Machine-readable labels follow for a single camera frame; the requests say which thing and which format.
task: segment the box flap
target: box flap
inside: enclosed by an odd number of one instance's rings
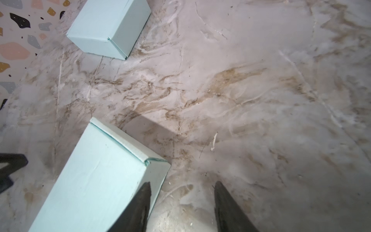
[[[142,161],[146,166],[151,160],[155,161],[164,161],[167,162],[164,158],[156,154],[154,151],[144,146],[127,133],[123,132],[119,128],[109,123],[103,123],[92,117],[90,123],[104,131],[106,134],[115,139],[118,143],[123,145],[128,151],[130,151],[134,156],[136,156],[140,161]]]

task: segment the cardboard box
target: cardboard box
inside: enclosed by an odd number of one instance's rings
[[[126,59],[150,14],[146,0],[88,0],[67,37],[83,52]]]
[[[170,164],[117,127],[92,118],[29,232],[106,232],[144,182],[150,212]]]

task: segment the box side panel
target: box side panel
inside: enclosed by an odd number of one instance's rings
[[[137,191],[145,169],[89,124],[29,232],[107,231]]]
[[[140,186],[142,186],[145,182],[151,183],[151,206],[150,206],[150,214],[155,205],[156,199],[158,194],[160,193],[161,186],[165,180],[166,174],[170,169],[170,164],[167,162],[158,162],[158,161],[151,161],[150,164],[147,166],[147,169],[144,173],[143,179],[140,182]]]
[[[90,119],[90,122],[99,127],[101,130],[103,130],[110,136],[112,136],[112,138],[114,138],[120,144],[122,144],[126,149],[128,149],[143,163],[145,163],[147,159],[158,159],[167,162],[164,158],[156,154],[154,151],[144,146],[143,144],[129,136],[127,133],[115,127],[114,125],[111,125],[109,123],[103,123],[94,117]]]
[[[126,15],[111,37],[115,44],[129,56],[149,15],[151,9],[146,0],[130,0]]]
[[[67,35],[67,37],[83,52],[93,53],[101,56],[108,56],[112,58],[117,58],[124,60],[125,56],[122,56],[120,51],[107,39],[97,40],[97,39],[84,39],[78,37],[72,37]]]
[[[68,30],[74,37],[107,39],[129,0],[88,0]]]

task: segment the box lid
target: box lid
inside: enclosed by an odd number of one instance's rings
[[[128,10],[129,0],[88,0],[67,32],[68,36],[107,40]]]
[[[151,160],[154,161],[164,161],[167,162],[164,158],[156,154],[154,151],[149,149],[148,147],[144,146],[127,133],[123,132],[119,128],[109,123],[103,123],[92,117],[90,119],[90,123],[104,131],[107,135],[111,136],[115,139],[118,143],[124,146],[131,154],[137,157],[140,161],[142,161],[146,166],[149,164]]]

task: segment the box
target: box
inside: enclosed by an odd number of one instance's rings
[[[126,59],[150,14],[146,0],[88,0],[67,37],[83,52]]]
[[[144,182],[150,212],[170,164],[117,127],[92,118],[29,232],[106,232]]]

